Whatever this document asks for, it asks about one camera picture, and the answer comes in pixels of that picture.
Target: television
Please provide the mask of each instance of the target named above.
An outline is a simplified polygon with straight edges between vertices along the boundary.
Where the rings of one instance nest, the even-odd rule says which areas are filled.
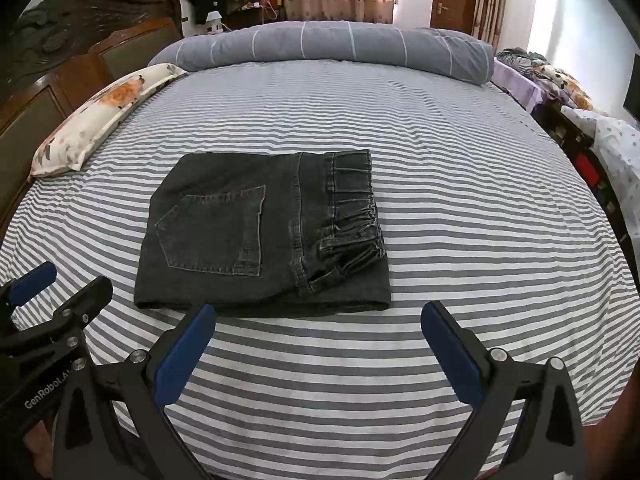
[[[624,109],[633,115],[636,121],[640,121],[640,56],[636,54],[634,69],[631,73],[629,90],[626,92]]]

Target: carved wooden headboard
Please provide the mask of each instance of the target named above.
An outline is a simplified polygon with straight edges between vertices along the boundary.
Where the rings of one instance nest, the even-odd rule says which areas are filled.
[[[44,0],[0,45],[0,104],[116,30],[168,17],[182,33],[181,16],[180,0]]]

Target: blue gripper pad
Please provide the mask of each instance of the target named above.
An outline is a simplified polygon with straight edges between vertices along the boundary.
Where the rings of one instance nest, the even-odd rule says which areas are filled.
[[[484,400],[480,370],[433,303],[422,308],[420,327],[458,400],[473,408],[480,406]]]
[[[156,370],[154,399],[158,406],[173,404],[184,389],[216,330],[216,311],[206,304]]]
[[[51,262],[40,264],[11,284],[7,301],[11,306],[23,306],[55,282],[57,275],[56,266]]]

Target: floral pillow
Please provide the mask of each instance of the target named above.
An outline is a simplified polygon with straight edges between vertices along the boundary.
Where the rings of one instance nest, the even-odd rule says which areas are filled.
[[[162,63],[132,72],[103,88],[44,140],[33,155],[31,176],[80,170],[135,107],[187,73]]]
[[[558,85],[581,110],[596,111],[593,110],[591,98],[580,87],[580,83],[578,83],[572,75],[552,65],[542,65],[533,70],[535,70],[539,76],[545,77]]]

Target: small white house figurine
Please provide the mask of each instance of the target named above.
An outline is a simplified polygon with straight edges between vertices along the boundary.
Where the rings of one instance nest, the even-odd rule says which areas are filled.
[[[222,32],[222,15],[217,10],[212,10],[207,14],[207,21],[205,22],[207,34],[218,34]]]

